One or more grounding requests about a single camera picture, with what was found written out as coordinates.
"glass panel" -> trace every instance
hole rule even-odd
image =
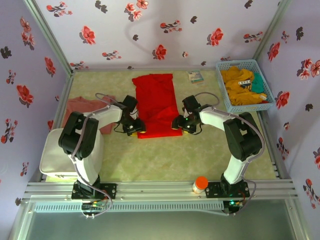
[[[27,240],[294,240],[284,201],[255,200],[238,216],[203,212],[37,213]]]

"wall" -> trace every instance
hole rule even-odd
[[[314,239],[320,236],[320,2],[294,0],[258,63],[276,106],[268,124]]]
[[[1,2],[0,53],[0,240],[6,240],[67,74],[22,0]]]
[[[35,0],[73,69],[212,68],[250,59],[279,0]]]

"blue plastic basket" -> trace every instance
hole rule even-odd
[[[231,66],[237,66],[239,69],[247,69],[254,73],[260,74],[263,79],[263,90],[264,90],[264,93],[267,95],[266,100],[269,103],[240,105],[240,106],[232,105],[225,87],[224,80],[220,72],[221,70],[228,70]],[[263,111],[273,106],[276,102],[256,60],[249,59],[249,60],[220,61],[216,64],[215,75],[218,80],[219,87],[221,89],[226,110],[229,113]]]

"vent grille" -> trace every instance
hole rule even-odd
[[[81,202],[38,202],[38,213],[76,213],[81,212]],[[183,212],[198,210],[223,210],[223,201],[180,201],[180,202],[114,202],[110,212]],[[92,208],[90,212],[101,208]]]

